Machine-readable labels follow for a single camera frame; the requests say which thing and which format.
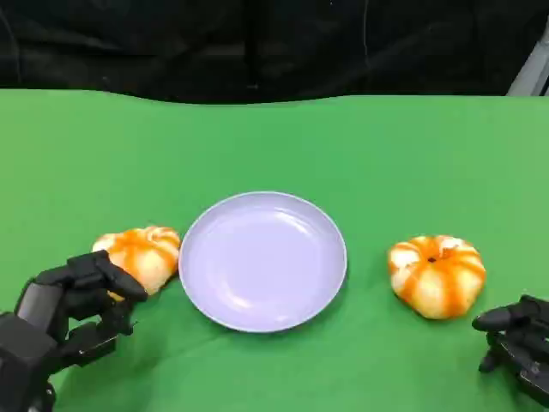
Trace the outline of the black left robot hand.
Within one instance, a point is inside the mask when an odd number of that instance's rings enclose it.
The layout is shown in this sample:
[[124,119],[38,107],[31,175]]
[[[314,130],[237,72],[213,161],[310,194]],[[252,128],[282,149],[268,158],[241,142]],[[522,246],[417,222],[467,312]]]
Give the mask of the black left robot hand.
[[130,315],[148,298],[145,288],[105,250],[44,270],[23,289],[15,314],[57,343],[59,367],[83,367],[113,352],[133,333]]

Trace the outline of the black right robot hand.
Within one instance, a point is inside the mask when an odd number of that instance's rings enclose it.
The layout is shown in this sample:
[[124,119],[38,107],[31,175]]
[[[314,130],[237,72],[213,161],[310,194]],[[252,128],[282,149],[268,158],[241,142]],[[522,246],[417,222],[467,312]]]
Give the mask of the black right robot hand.
[[486,334],[488,350],[479,371],[505,367],[520,390],[548,407],[548,302],[523,295],[516,303],[492,308],[472,326]]

